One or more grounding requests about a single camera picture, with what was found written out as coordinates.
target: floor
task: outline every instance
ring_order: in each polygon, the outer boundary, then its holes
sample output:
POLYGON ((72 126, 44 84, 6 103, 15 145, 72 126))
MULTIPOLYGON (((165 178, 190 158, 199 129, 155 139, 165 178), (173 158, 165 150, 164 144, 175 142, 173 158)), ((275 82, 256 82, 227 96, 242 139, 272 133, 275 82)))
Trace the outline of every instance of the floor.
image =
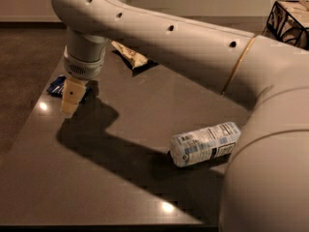
POLYGON ((0 28, 0 159, 12 148, 65 44, 63 27, 0 28))

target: white can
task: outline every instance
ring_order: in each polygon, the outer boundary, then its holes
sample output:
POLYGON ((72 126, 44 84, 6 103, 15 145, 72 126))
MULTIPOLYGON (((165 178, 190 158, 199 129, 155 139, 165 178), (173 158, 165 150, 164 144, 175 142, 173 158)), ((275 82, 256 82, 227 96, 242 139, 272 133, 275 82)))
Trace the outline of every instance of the white can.
POLYGON ((189 166, 232 153, 240 135, 233 122, 174 135, 170 153, 176 166, 189 166))

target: crumpled wrapper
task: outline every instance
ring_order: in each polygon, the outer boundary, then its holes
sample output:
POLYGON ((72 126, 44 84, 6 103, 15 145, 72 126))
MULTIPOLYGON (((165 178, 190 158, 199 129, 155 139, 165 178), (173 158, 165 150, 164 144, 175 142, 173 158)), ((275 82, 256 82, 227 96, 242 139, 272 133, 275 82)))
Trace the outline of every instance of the crumpled wrapper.
POLYGON ((121 43, 114 41, 112 42, 112 45, 129 61, 133 69, 144 66, 149 62, 147 57, 124 46, 121 43))

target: black mesh basket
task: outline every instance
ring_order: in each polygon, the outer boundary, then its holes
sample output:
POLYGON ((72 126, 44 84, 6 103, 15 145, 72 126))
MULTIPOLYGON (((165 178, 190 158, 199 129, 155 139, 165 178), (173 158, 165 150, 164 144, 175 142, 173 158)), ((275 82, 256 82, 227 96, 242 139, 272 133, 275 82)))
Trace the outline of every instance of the black mesh basket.
POLYGON ((276 1, 267 20, 267 29, 282 43, 309 49, 309 28, 303 27, 280 3, 276 1))

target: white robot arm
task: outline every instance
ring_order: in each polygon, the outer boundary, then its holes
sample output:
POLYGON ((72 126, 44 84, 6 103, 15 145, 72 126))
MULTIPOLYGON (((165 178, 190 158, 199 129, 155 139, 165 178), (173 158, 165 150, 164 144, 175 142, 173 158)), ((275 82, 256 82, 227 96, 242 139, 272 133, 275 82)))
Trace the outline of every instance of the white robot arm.
POLYGON ((52 0, 69 28, 63 112, 75 111, 109 40, 254 106, 225 173, 220 231, 309 231, 309 52, 124 2, 52 0))

